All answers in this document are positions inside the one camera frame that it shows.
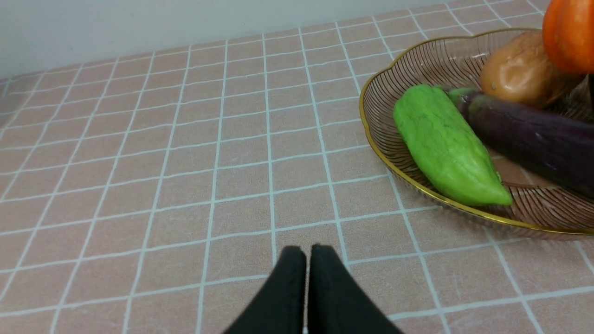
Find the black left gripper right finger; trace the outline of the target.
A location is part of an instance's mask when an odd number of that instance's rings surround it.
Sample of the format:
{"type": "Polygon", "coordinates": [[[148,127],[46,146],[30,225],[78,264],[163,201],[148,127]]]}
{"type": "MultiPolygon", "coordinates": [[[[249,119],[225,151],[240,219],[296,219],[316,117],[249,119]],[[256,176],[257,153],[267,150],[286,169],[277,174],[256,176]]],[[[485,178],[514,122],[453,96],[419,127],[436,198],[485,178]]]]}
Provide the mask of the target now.
{"type": "Polygon", "coordinates": [[[310,251],[307,328],[310,334],[401,334],[348,273],[335,249],[310,251]]]}

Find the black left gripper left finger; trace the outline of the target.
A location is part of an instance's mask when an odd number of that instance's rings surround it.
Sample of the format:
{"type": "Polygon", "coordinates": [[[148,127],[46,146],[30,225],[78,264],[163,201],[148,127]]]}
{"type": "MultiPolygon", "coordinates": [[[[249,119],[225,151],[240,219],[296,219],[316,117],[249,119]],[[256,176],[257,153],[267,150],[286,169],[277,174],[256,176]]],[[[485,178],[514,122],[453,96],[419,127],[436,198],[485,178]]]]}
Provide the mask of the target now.
{"type": "Polygon", "coordinates": [[[301,334],[306,255],[299,246],[282,249],[273,271],[226,334],[301,334]]]}

